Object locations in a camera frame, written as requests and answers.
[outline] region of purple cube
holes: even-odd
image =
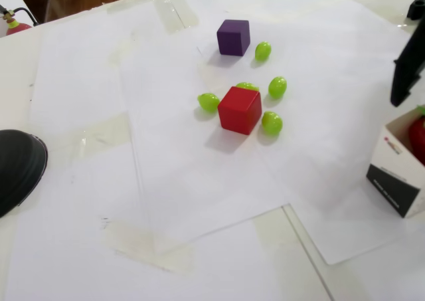
[[[217,31],[218,47],[222,55],[244,56],[250,46],[250,22],[225,20]]]

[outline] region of black hose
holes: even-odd
[[[13,12],[19,12],[19,11],[25,11],[27,12],[28,16],[31,18],[31,20],[33,20],[34,26],[36,27],[37,25],[40,25],[39,22],[37,22],[37,20],[33,17],[33,15],[31,14],[30,11],[28,11],[26,8],[24,7],[18,7],[17,9],[13,10]]]

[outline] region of cube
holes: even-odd
[[[244,56],[250,46],[250,23],[225,20],[217,31],[218,47],[222,55]]]
[[[221,127],[249,135],[262,114],[260,92],[232,87],[218,105]]]

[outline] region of box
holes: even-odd
[[[220,54],[244,56],[251,43],[249,21],[225,20],[217,31],[217,40]]]
[[[425,210],[425,166],[411,152],[408,129],[419,110],[387,124],[379,136],[367,179],[402,217]]]
[[[251,134],[261,114],[261,95],[255,90],[233,86],[218,105],[221,127],[245,135]]]

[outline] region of red cube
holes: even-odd
[[[261,117],[260,92],[232,87],[218,105],[221,127],[249,135]]]

